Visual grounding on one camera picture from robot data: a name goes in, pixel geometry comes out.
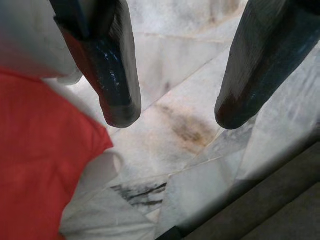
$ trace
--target red fabric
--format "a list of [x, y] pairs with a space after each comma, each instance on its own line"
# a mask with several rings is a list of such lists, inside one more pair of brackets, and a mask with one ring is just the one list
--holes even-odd
[[0, 239], [58, 240], [86, 164], [111, 148], [106, 129], [37, 79], [0, 69]]

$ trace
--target white marble tile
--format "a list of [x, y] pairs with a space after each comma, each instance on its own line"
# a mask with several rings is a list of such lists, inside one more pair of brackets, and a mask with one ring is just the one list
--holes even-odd
[[142, 236], [140, 240], [155, 240], [155, 229], [149, 231], [146, 235]]
[[258, 114], [239, 180], [259, 180], [303, 147], [320, 119], [320, 69], [315, 48]]
[[134, 37], [143, 110], [228, 46], [185, 37], [140, 33], [136, 33]]
[[219, 24], [211, 24], [206, 28], [199, 31], [193, 37], [199, 41], [227, 43], [234, 40], [236, 31], [238, 29], [242, 11], [236, 13], [236, 16], [232, 16], [224, 22]]
[[145, 217], [149, 219], [151, 222], [157, 224], [159, 222], [160, 212], [161, 209], [159, 208], [157, 210], [149, 212], [147, 215], [145, 215]]
[[131, 127], [112, 136], [124, 161], [111, 186], [179, 172], [215, 138], [218, 97], [228, 50], [148, 108]]
[[225, 130], [222, 128], [223, 132], [197, 158], [193, 159], [187, 168], [246, 149], [255, 123], [256, 117], [253, 117], [238, 129]]
[[109, 188], [62, 218], [60, 226], [67, 240], [141, 240], [153, 230], [152, 222]]
[[156, 237], [174, 226], [187, 233], [214, 214], [227, 199], [243, 154], [238, 151], [172, 175]]
[[235, 12], [242, 0], [128, 0], [134, 32], [190, 35]]

